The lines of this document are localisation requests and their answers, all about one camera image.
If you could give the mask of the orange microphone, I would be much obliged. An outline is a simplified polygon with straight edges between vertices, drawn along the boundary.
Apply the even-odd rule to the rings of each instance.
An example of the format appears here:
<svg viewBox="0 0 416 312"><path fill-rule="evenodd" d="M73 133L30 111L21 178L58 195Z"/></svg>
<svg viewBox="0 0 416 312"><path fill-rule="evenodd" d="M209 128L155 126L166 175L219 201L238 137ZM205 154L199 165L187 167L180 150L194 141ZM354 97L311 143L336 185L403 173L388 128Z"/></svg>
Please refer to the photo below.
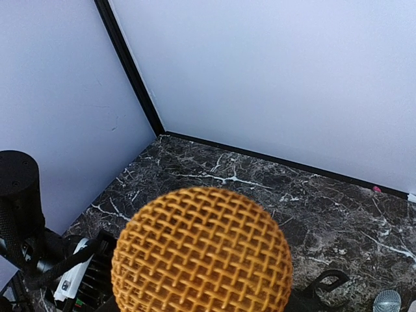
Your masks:
<svg viewBox="0 0 416 312"><path fill-rule="evenodd" d="M260 205L230 190L183 188L121 231L111 282L121 311L283 311L289 244Z"/></svg>

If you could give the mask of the black stand of purple microphone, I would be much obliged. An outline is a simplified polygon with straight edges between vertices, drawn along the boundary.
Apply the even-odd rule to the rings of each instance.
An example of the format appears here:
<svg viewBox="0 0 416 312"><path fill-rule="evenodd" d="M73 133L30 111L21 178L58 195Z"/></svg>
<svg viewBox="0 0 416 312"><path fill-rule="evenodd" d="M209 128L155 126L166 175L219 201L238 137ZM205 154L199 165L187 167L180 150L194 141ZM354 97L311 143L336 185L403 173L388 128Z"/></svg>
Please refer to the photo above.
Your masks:
<svg viewBox="0 0 416 312"><path fill-rule="evenodd" d="M350 278L341 270L325 270L304 290L292 290L284 311L338 311L346 306L349 303L349 300L345 300L338 305L328 305L322 301L317 293L317 290L319 289L326 293L331 293L349 280Z"/></svg>

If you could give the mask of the glitter silver-head microphone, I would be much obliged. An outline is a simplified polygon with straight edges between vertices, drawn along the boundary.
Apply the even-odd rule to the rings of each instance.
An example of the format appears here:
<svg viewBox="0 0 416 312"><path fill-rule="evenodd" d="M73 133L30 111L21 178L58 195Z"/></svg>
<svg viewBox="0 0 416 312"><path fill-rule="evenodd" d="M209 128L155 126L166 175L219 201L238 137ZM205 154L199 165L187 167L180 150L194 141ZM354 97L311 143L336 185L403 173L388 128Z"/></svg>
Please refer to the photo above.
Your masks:
<svg viewBox="0 0 416 312"><path fill-rule="evenodd" d="M373 301L373 312L399 312L402 305L401 296L394 290L384 290L378 293Z"/></svg>

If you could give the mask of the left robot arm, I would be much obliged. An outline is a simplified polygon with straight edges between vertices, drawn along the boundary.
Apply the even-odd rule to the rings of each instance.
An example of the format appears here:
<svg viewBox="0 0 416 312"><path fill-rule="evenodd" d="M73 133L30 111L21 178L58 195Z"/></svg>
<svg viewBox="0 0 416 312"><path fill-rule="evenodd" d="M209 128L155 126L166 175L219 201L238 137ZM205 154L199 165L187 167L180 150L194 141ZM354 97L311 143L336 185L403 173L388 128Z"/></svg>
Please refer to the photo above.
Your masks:
<svg viewBox="0 0 416 312"><path fill-rule="evenodd" d="M30 290L56 284L48 271L65 258L63 238L46 228L38 164L21 151L1 152L1 256Z"/></svg>

